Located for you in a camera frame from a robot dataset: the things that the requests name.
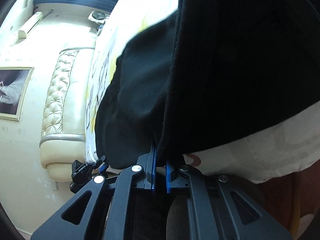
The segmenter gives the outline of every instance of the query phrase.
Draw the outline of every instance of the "silver screw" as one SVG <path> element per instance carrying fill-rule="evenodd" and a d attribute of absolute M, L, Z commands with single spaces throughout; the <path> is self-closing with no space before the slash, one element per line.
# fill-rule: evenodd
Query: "silver screw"
<path fill-rule="evenodd" d="M 132 171 L 134 172 L 138 172 L 138 171 L 141 171 L 142 170 L 142 167 L 140 165 L 134 165 L 132 168 L 131 168 Z"/>
<path fill-rule="evenodd" d="M 181 165 L 180 170 L 189 171 L 189 166 L 188 165 Z"/>
<path fill-rule="evenodd" d="M 227 175 L 219 175 L 218 180 L 220 182 L 227 182 L 229 180 Z"/>
<path fill-rule="evenodd" d="M 103 176 L 100 176 L 100 175 L 95 176 L 94 179 L 93 179 L 93 181 L 94 181 L 95 183 L 97 183 L 97 184 L 102 183 L 102 182 L 104 181 L 104 177 L 103 177 Z"/>

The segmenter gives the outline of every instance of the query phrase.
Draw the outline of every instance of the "triangular cutout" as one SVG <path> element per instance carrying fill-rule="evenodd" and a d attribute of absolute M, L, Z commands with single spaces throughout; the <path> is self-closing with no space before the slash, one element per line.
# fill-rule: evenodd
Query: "triangular cutout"
<path fill-rule="evenodd" d="M 237 192 L 232 191 L 230 194 L 238 210 L 241 222 L 244 225 L 252 223 L 260 218 L 259 213 Z"/>
<path fill-rule="evenodd" d="M 91 191 L 86 191 L 62 214 L 62 219 L 74 225 L 79 225 L 91 195 Z"/>

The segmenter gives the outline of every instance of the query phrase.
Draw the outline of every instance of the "black cloth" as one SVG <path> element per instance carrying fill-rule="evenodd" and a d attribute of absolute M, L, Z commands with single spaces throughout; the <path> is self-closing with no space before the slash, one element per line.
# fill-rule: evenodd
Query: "black cloth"
<path fill-rule="evenodd" d="M 96 118 L 113 168 L 158 146 L 173 155 L 278 124 L 320 100 L 320 22 L 307 0 L 179 0 L 117 61 Z"/>

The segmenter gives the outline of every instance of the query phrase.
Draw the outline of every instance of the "framed photograph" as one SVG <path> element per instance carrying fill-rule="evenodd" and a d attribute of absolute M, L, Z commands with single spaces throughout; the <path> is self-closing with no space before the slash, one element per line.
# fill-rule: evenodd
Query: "framed photograph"
<path fill-rule="evenodd" d="M 33 67 L 0 67 L 0 119 L 19 121 Z"/>

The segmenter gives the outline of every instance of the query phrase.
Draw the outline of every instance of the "folded black fabric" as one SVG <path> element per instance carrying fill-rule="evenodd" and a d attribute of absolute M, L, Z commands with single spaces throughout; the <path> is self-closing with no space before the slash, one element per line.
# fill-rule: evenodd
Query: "folded black fabric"
<path fill-rule="evenodd" d="M 278 124 L 320 100 L 320 22 L 308 0 L 179 0 L 126 46 L 96 118 L 113 168 Z"/>

